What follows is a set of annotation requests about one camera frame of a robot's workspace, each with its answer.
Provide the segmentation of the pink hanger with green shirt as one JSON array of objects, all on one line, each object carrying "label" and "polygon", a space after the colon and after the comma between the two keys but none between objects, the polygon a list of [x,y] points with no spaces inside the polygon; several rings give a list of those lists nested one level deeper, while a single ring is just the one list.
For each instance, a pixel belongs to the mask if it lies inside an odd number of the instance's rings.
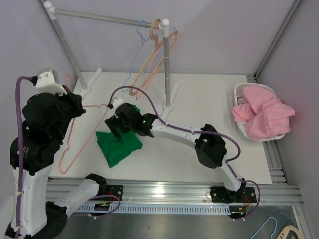
[{"label": "pink hanger with green shirt", "polygon": [[86,104],[84,109],[87,112],[82,119],[76,118],[72,120],[66,148],[63,150],[58,163],[58,171],[62,175],[70,171],[108,112],[105,102]]}]

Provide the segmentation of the green t shirt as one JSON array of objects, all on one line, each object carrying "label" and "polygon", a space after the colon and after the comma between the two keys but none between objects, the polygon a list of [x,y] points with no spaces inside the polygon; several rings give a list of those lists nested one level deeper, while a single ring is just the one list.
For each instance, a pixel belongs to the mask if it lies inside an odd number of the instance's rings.
[{"label": "green t shirt", "polygon": [[104,155],[108,166],[113,168],[132,152],[142,148],[143,144],[136,137],[135,133],[129,131],[126,134],[120,133],[121,138],[115,138],[111,132],[95,133],[97,144]]}]

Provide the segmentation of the blue plastic hanger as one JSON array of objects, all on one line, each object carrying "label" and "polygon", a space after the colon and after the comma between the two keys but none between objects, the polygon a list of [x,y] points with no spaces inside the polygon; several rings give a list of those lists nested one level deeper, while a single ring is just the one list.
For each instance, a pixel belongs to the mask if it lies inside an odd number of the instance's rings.
[{"label": "blue plastic hanger", "polygon": [[136,51],[136,53],[135,53],[135,55],[134,55],[134,57],[133,57],[133,59],[132,59],[132,61],[131,61],[131,66],[130,66],[130,68],[129,68],[128,77],[124,80],[123,86],[124,86],[124,85],[128,82],[128,80],[131,78],[131,74],[132,74],[132,71],[133,71],[133,66],[134,66],[134,64],[135,64],[135,60],[136,60],[136,58],[138,57],[139,53],[141,52],[141,50],[142,50],[142,48],[143,48],[143,46],[144,46],[144,43],[147,42],[147,41],[150,39],[149,37],[148,37],[147,39],[145,39],[145,38],[143,37],[143,35],[140,33],[139,28],[141,27],[141,24],[142,24],[142,23],[146,23],[146,21],[143,20],[143,19],[141,19],[141,20],[137,23],[137,25],[136,25],[136,33],[137,33],[137,34],[139,35],[139,37],[140,37],[141,45],[140,45],[139,49]]}]

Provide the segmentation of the pink t shirt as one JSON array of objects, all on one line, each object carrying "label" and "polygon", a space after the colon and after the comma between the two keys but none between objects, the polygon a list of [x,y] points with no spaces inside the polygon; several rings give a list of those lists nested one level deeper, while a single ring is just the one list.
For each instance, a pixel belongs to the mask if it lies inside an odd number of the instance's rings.
[{"label": "pink t shirt", "polygon": [[244,103],[234,106],[232,114],[235,122],[244,123],[247,135],[252,141],[273,138],[291,131],[290,117],[295,110],[282,103],[272,92],[258,85],[243,89]]}]

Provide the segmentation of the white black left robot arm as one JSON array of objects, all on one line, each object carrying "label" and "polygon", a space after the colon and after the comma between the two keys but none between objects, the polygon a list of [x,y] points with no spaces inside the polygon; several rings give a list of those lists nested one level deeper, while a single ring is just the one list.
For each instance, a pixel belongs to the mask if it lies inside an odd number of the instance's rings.
[{"label": "white black left robot arm", "polygon": [[52,239],[82,204],[93,197],[106,197],[106,179],[90,174],[66,197],[55,201],[46,198],[55,153],[63,144],[71,120],[84,112],[81,96],[71,92],[36,94],[19,111],[18,138],[10,147],[17,195],[14,218],[4,228],[6,236]]}]

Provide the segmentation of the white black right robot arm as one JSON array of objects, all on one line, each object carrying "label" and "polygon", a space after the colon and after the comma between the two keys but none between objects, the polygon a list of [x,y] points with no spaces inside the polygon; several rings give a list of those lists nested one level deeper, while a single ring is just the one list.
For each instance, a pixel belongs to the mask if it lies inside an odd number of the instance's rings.
[{"label": "white black right robot arm", "polygon": [[220,134],[209,124],[202,128],[173,125],[154,113],[141,114],[130,103],[109,103],[113,115],[105,120],[115,138],[133,133],[141,137],[163,138],[187,145],[196,151],[198,161],[205,167],[221,173],[224,192],[231,201],[239,201],[245,195],[246,182],[230,167],[226,159],[226,142],[232,142],[237,148],[235,158],[240,155],[239,144],[227,135]]}]

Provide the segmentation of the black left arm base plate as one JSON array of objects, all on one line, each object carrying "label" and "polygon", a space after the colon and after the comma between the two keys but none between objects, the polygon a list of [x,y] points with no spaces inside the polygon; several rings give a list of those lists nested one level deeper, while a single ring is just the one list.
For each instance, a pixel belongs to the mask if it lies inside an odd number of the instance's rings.
[{"label": "black left arm base plate", "polygon": [[107,200],[107,201],[114,201],[115,199],[113,197],[109,197],[109,195],[113,195],[118,197],[120,200],[122,200],[123,195],[123,185],[106,185],[103,186],[102,189],[99,190],[97,196],[102,196],[102,198],[98,198],[98,200]]}]

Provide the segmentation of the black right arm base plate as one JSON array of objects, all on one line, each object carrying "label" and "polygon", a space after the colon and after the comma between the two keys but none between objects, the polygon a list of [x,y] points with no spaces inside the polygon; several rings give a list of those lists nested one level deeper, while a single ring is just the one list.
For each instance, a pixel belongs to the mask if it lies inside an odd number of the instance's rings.
[{"label": "black right arm base plate", "polygon": [[244,203],[245,199],[248,199],[250,203],[257,203],[256,192],[253,187],[230,191],[223,186],[212,186],[210,187],[210,196],[214,203]]}]

